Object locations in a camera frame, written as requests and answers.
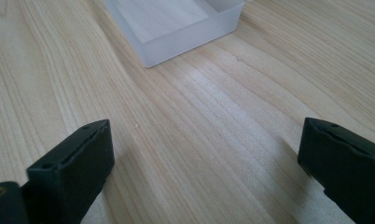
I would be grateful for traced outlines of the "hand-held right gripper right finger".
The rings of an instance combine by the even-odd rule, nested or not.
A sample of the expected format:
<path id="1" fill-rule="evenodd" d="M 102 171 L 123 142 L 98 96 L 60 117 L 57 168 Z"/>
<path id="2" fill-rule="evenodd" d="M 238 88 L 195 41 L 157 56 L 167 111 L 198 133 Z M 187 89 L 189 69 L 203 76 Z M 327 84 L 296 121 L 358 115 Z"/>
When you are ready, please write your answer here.
<path id="1" fill-rule="evenodd" d="M 306 118 L 298 164 L 356 224 L 375 224 L 375 144 L 338 124 Z"/>

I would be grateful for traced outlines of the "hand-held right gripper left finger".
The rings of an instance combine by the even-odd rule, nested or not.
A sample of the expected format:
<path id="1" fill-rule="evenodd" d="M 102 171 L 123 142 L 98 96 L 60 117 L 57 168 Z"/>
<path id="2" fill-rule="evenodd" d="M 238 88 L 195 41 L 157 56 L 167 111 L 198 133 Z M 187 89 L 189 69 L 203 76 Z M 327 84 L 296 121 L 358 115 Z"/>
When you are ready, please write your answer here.
<path id="1" fill-rule="evenodd" d="M 22 187 L 34 224 L 80 224 L 115 164 L 110 121 L 87 124 L 27 169 Z"/>

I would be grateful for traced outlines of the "clear plastic bag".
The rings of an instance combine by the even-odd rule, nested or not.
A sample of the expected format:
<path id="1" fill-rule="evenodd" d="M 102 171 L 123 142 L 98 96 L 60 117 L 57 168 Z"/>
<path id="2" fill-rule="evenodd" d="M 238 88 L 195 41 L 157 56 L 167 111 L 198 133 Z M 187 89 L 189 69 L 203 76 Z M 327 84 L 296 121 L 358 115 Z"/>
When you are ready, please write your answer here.
<path id="1" fill-rule="evenodd" d="M 145 67 L 233 32 L 243 0 L 104 0 Z"/>

